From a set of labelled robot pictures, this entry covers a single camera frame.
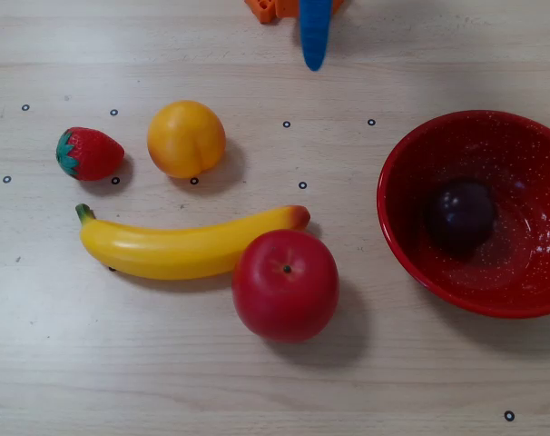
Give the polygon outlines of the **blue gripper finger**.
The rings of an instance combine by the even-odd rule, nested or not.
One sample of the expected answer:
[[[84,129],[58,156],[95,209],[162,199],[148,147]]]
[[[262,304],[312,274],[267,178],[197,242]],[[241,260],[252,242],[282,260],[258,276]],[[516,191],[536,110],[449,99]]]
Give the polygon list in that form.
[[[304,61],[310,71],[323,65],[329,39],[332,0],[300,0],[300,42]]]

